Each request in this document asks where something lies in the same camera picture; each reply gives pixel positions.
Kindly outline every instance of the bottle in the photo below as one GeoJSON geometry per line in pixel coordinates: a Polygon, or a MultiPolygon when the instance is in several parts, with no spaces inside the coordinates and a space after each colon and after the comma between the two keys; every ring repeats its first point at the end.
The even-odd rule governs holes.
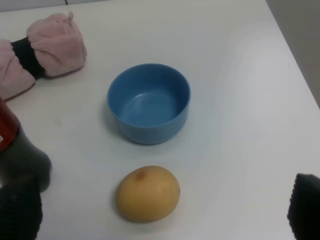
{"type": "Polygon", "coordinates": [[[33,175],[43,192],[50,184],[52,164],[25,135],[18,118],[0,98],[0,181],[8,184],[23,175],[33,175]]]}

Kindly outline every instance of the red bottle label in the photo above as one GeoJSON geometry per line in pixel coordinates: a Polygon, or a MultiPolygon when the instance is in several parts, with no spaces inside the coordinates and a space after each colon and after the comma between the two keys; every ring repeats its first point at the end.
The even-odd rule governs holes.
{"type": "Polygon", "coordinates": [[[18,129],[18,118],[0,97],[0,152],[15,139],[18,129]]]}

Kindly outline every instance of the white table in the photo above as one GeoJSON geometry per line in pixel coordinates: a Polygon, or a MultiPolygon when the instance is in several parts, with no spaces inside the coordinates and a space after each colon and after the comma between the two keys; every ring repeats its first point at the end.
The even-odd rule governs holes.
{"type": "Polygon", "coordinates": [[[0,38],[74,12],[88,58],[40,79],[8,103],[51,158],[38,240],[293,240],[295,176],[320,176],[320,110],[264,0],[110,0],[0,13],[0,38]],[[123,70],[163,63],[191,86],[174,139],[155,146],[119,136],[106,94],[123,70]],[[181,197],[167,218],[133,224],[113,194],[129,172],[169,169],[181,197]]]}

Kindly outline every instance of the blue bowl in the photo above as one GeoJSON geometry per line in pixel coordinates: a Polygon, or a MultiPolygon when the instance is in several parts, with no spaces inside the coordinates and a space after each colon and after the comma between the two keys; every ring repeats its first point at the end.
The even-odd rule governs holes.
{"type": "Polygon", "coordinates": [[[153,145],[168,141],[184,126],[191,90],[172,67],[146,63],[127,69],[111,83],[107,103],[123,134],[153,145]]]}

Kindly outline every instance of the yellow potato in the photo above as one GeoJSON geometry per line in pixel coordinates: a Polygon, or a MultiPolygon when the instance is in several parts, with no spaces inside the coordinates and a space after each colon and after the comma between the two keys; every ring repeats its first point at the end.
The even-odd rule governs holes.
{"type": "Polygon", "coordinates": [[[133,222],[153,222],[168,216],[177,206],[180,186],[175,176],[160,166],[145,166],[129,173],[119,184],[115,203],[133,222]]]}

